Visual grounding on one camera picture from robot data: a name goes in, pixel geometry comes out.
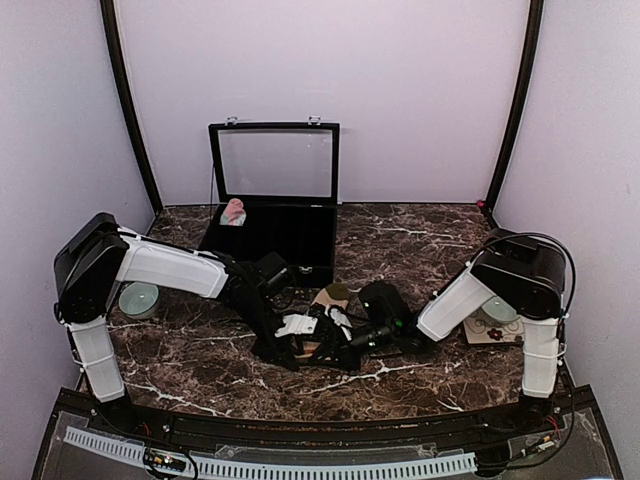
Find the striped beige sock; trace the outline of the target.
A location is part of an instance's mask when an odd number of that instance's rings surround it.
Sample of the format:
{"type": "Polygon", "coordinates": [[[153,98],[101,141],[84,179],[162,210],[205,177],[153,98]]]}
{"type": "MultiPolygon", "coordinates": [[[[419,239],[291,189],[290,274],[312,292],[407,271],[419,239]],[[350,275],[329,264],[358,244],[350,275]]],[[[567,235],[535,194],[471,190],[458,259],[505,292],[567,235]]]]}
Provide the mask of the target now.
{"type": "MultiPolygon", "coordinates": [[[[349,304],[349,298],[350,292],[346,284],[339,282],[332,283],[323,288],[315,296],[308,308],[308,312],[311,313],[314,309],[318,310],[320,307],[326,309],[331,306],[346,309],[349,304]]],[[[321,345],[321,342],[315,340],[294,340],[293,344],[299,350],[299,352],[295,354],[296,358],[308,359],[321,345]]]]}

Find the pink patterned sock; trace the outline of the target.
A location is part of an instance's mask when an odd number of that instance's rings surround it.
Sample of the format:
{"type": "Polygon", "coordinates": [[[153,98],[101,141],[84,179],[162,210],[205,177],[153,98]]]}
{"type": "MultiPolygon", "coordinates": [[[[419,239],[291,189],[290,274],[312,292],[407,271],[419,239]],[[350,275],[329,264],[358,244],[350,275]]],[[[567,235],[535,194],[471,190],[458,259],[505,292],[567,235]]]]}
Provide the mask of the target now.
{"type": "Polygon", "coordinates": [[[222,226],[241,227],[246,220],[244,203],[238,198],[232,198],[224,208],[219,224],[222,226]]]}

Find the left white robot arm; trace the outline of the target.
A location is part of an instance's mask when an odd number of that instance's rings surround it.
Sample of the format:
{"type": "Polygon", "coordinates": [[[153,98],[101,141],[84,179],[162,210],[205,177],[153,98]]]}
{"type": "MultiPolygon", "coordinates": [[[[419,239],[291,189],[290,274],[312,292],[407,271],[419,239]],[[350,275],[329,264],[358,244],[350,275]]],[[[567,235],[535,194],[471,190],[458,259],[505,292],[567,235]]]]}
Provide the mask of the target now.
{"type": "Polygon", "coordinates": [[[286,262],[271,252],[256,262],[161,242],[117,224],[101,212],[85,224],[54,259],[54,317],[71,338],[76,359],[101,417],[120,436],[141,427],[140,412],[123,397],[126,387],[106,326],[121,284],[141,282],[214,299],[233,310],[254,332],[253,352],[263,361],[296,370],[290,341],[278,336],[283,317],[271,303],[293,279],[286,262]]]}

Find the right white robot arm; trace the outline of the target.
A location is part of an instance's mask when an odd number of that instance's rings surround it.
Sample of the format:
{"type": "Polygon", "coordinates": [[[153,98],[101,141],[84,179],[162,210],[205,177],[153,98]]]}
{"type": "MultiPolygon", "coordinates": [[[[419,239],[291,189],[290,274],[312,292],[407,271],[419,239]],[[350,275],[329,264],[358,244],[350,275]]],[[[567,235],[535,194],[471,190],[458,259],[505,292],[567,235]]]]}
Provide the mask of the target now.
{"type": "Polygon", "coordinates": [[[510,413],[521,434],[534,432],[549,416],[558,366],[564,355],[564,328],[576,289],[576,265],[560,241],[541,233],[495,229],[472,259],[444,287],[413,312],[395,286],[374,281],[359,292],[364,325],[352,329],[351,314],[338,306],[314,307],[321,326],[311,365],[357,370],[363,355],[393,345],[403,352],[431,348],[473,312],[497,301],[521,320],[526,399],[510,413]]]}

